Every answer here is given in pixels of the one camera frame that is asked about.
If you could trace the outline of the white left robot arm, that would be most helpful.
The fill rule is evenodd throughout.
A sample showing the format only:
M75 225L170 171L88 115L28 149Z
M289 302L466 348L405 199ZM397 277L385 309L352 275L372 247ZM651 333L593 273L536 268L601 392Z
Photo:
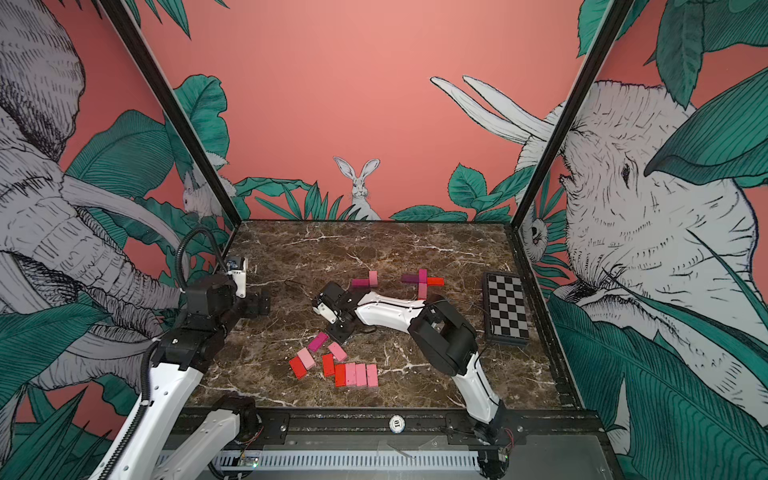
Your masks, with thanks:
M244 268L206 277L184 289L180 323L150 343L142 356L140 396L128 420L92 473L94 479L195 479L229 443L249 443L263 430L253 399L230 394L170 454L163 447L188 398L242 318L263 301L246 291Z

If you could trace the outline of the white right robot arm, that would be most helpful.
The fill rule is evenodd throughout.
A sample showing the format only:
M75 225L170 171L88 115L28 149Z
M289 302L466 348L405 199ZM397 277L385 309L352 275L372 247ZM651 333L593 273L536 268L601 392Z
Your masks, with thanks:
M520 441L527 434L520 415L507 409L490 385L476 330L445 298L402 300L330 282L313 298L312 308L328 322L326 333L339 343L364 326L409 334L433 369L453 380L482 443Z

